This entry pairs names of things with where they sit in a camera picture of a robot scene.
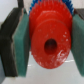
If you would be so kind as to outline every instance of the dark green block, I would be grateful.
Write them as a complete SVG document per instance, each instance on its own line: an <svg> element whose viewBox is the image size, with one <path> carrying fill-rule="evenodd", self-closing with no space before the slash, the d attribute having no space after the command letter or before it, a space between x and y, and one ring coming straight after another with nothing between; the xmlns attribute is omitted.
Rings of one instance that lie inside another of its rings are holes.
<svg viewBox="0 0 84 84"><path fill-rule="evenodd" d="M84 76L84 20L78 15L73 17L72 53L82 76Z"/></svg>
<svg viewBox="0 0 84 84"><path fill-rule="evenodd" d="M17 72L19 76L26 76L27 63L29 56L29 30L28 15L24 10L21 22L19 23L14 35L14 52L16 58Z"/></svg>
<svg viewBox="0 0 84 84"><path fill-rule="evenodd" d="M21 14L21 8L14 8L0 29L0 54L6 76L17 76L15 58L13 53L12 36L18 26Z"/></svg>

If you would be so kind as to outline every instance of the ridged red surface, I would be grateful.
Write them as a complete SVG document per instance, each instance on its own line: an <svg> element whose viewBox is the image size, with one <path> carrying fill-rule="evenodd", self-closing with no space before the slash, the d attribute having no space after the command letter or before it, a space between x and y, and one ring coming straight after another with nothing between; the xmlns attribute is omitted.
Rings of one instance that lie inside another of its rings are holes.
<svg viewBox="0 0 84 84"><path fill-rule="evenodd" d="M60 66L71 49L72 16L58 0L43 0L29 16L31 52L36 62L47 69Z"/></svg>

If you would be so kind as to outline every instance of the white wall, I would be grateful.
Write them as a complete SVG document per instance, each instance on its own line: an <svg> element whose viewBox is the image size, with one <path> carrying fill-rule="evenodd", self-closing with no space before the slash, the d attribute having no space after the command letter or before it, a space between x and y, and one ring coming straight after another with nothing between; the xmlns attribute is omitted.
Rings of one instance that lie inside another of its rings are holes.
<svg viewBox="0 0 84 84"><path fill-rule="evenodd" d="M0 22L5 20L14 7L18 7L17 0L0 0Z"/></svg>

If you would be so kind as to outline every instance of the dark opening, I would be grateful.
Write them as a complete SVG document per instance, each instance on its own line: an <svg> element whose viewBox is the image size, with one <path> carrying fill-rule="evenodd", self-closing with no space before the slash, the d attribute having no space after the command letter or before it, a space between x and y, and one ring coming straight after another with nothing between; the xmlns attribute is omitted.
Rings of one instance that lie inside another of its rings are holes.
<svg viewBox="0 0 84 84"><path fill-rule="evenodd" d="M44 45L45 52L47 54L53 54L56 51L57 42L54 39L49 39Z"/></svg>

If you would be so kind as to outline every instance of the white surface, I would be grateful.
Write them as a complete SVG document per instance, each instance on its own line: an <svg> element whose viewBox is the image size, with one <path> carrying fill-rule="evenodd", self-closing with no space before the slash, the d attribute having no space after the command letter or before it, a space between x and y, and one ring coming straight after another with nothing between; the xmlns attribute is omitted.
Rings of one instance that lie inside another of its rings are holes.
<svg viewBox="0 0 84 84"><path fill-rule="evenodd" d="M72 0L75 8L84 8L84 0ZM31 0L24 0L24 4L27 10L29 10ZM1 12L1 7L7 7L9 5L0 6L0 19L4 16L4 12ZM59 68L48 70L40 67L33 56L30 53L29 65L26 78L6 78L2 84L84 84L84 78L78 72L72 53L70 52L68 59Z"/></svg>

